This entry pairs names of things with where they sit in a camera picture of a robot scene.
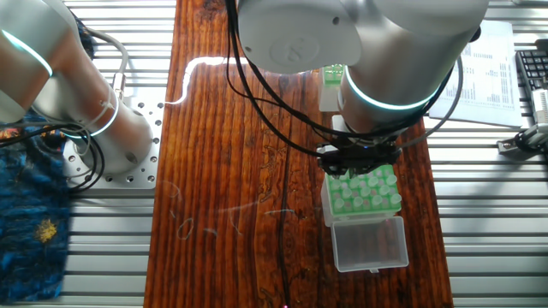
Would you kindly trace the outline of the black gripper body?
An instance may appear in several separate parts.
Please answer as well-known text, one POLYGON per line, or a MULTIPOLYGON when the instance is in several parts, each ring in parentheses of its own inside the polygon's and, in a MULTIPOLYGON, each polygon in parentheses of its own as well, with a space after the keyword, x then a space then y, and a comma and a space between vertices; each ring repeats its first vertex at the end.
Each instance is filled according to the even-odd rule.
POLYGON ((331 171, 331 165, 345 165, 348 172, 355 172, 361 163, 379 163, 380 166, 396 163, 402 150, 394 143, 364 146, 348 139, 336 139, 331 144, 319 144, 319 167, 325 172, 331 171))

